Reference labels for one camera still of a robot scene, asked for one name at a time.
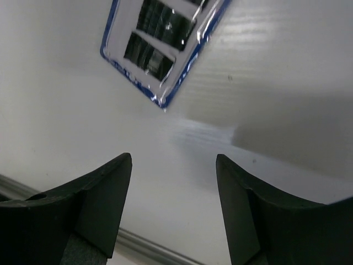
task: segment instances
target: dark screw hole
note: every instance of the dark screw hole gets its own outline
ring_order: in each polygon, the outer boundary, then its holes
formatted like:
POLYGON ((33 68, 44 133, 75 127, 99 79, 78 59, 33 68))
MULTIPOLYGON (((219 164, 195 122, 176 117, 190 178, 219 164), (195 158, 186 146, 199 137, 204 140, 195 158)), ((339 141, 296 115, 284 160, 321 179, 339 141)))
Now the dark screw hole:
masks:
POLYGON ((40 199, 44 199, 44 198, 46 198, 46 195, 43 193, 39 193, 39 194, 33 195, 28 200, 40 200, 40 199))

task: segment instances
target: white wall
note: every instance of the white wall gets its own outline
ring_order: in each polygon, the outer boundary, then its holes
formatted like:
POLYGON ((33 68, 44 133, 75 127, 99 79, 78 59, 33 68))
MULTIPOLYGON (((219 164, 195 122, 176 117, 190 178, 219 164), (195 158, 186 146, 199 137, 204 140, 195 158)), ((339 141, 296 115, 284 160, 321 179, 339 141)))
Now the white wall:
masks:
POLYGON ((167 113, 99 55, 110 0, 0 1, 0 173, 45 190, 130 152, 122 227, 230 264, 217 153, 353 194, 353 2, 234 0, 167 113))

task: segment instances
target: metal rail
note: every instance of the metal rail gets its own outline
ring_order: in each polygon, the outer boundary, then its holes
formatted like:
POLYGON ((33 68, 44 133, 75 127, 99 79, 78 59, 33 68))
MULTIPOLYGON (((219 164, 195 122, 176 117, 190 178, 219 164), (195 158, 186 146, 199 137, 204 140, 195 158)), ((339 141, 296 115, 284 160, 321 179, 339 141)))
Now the metal rail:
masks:
MULTIPOLYGON (((39 193, 37 190, 0 175, 0 195, 10 198, 11 200, 24 200, 37 193, 39 193)), ((119 230, 116 242, 162 264, 203 265, 198 261, 169 250, 122 228, 119 230)))

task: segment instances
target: white plastic surface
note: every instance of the white plastic surface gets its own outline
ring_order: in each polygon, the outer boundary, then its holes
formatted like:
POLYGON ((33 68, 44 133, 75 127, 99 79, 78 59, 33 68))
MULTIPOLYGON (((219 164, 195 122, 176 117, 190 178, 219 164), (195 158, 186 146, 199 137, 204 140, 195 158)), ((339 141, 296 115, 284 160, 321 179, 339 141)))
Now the white plastic surface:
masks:
POLYGON ((230 264, 225 153, 292 194, 353 195, 353 2, 234 0, 167 113, 99 55, 111 1, 0 1, 0 173, 45 190, 122 152, 122 227, 230 264))
POLYGON ((114 252, 113 258, 108 260, 107 265, 140 265, 140 263, 132 261, 123 255, 114 252))

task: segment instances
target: blue trim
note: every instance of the blue trim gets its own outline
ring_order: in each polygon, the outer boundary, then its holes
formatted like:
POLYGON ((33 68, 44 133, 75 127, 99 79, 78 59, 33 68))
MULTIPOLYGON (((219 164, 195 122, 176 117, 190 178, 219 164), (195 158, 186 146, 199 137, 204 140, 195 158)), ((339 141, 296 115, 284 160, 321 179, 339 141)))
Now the blue trim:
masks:
POLYGON ((183 72, 181 73, 181 76, 179 77, 179 79, 177 81, 177 84, 172 89, 171 93, 165 98, 165 103, 164 104, 160 104, 158 102, 158 100, 155 98, 155 95, 147 87, 144 87, 140 81, 135 80, 132 77, 132 74, 128 70, 124 69, 118 62, 107 58, 105 56, 105 54, 104 54, 105 44, 106 44, 106 41, 107 41, 107 38, 108 38, 108 35, 109 35, 111 24, 113 23, 115 11, 119 7, 120 0, 113 0, 113 3, 111 5, 110 13, 109 13, 109 16, 108 16, 108 21, 106 23, 105 30, 104 30, 103 40, 102 40, 101 46, 100 46, 100 54, 102 55, 103 58, 105 58, 108 62, 110 62, 120 73, 122 73, 127 79, 129 79, 130 82, 133 83, 140 91, 142 91, 143 94, 148 96, 153 102, 156 103, 157 106, 159 106, 160 108, 164 109, 170 104, 170 102, 172 101, 172 99, 175 96, 176 92, 179 90, 181 84, 184 82, 184 80, 187 77, 190 69, 192 68, 193 63, 196 61, 196 59, 199 56, 199 53, 202 51, 202 48, 207 43, 208 37, 211 35, 213 30, 218 25, 218 22, 223 17, 223 15, 224 15, 224 13, 225 13, 225 11, 226 11, 226 9, 229 6, 231 1, 232 0, 224 0, 223 4, 221 5, 219 10, 215 14, 212 22, 210 23, 208 29, 206 30, 205 37, 200 41, 200 43, 196 46, 195 50, 192 52, 189 61, 187 62, 183 72))

